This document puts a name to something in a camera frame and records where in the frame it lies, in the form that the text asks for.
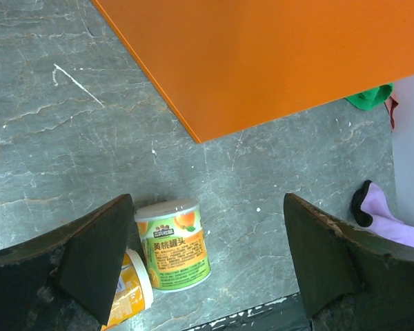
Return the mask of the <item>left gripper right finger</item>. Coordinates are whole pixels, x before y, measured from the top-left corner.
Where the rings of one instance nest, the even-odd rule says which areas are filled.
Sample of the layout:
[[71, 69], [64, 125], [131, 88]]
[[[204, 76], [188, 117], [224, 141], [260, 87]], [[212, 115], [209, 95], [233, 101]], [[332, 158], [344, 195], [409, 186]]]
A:
[[293, 193], [284, 220], [314, 330], [414, 330], [414, 248], [381, 238]]

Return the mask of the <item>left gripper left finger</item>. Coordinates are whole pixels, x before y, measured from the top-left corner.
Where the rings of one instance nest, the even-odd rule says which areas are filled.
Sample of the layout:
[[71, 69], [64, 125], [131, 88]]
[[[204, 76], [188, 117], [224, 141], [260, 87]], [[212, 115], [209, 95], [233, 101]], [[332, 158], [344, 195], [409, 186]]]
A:
[[129, 194], [0, 250], [0, 330], [100, 330], [133, 219]]

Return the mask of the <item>orange label small jar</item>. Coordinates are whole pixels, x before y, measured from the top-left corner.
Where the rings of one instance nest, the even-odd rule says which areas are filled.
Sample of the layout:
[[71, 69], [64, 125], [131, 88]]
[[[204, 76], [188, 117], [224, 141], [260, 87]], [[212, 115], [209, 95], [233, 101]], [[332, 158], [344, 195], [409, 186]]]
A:
[[109, 330], [151, 307], [154, 300], [146, 267], [137, 252], [125, 252], [108, 323]]

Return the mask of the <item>green label noodle cup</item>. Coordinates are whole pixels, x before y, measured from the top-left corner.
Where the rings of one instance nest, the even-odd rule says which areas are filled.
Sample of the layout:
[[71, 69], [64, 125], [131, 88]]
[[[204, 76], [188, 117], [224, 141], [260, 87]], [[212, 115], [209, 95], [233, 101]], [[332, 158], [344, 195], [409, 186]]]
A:
[[209, 277], [211, 266], [195, 199], [142, 207], [134, 220], [154, 289], [178, 292]]

